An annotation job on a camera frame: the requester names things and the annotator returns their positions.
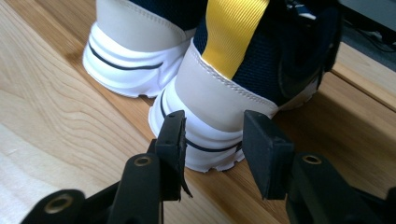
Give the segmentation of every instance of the wood grain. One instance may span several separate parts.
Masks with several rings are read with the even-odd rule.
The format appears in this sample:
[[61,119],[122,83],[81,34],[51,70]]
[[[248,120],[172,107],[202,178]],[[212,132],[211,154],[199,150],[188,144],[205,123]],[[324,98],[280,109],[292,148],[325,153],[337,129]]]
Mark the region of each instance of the wood grain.
[[396,73],[341,43],[332,72],[396,112]]
[[[83,69],[94,0],[0,0],[0,7],[0,199],[7,202],[0,222],[16,223],[57,189],[92,195],[117,181],[153,138],[152,99],[119,96]],[[360,77],[340,53],[337,64]],[[348,183],[383,198],[396,186],[396,114],[381,94],[346,82],[344,71],[334,67],[338,77],[327,74],[308,104],[275,122],[298,151],[325,155]],[[186,177],[194,198],[167,203],[169,223],[288,223],[283,201],[261,200],[246,161]]]

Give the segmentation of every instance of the sneaker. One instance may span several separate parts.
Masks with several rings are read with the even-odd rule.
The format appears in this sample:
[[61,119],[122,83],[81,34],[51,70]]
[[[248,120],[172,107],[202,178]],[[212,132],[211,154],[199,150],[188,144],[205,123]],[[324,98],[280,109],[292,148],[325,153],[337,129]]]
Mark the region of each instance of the sneaker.
[[332,68],[340,42],[336,1],[235,2],[208,2],[177,76],[148,115],[158,134],[165,115],[185,111],[186,166],[199,172],[227,170],[244,159],[245,110],[271,118],[309,100]]
[[83,65],[111,91],[154,97],[177,73],[205,7],[205,0],[97,0]]

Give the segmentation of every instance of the yellow strap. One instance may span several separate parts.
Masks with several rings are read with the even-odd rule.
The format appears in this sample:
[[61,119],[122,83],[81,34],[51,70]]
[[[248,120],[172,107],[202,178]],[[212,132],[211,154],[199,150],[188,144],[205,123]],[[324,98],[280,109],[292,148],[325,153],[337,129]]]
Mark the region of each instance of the yellow strap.
[[268,4],[269,0],[209,0],[203,59],[232,79]]

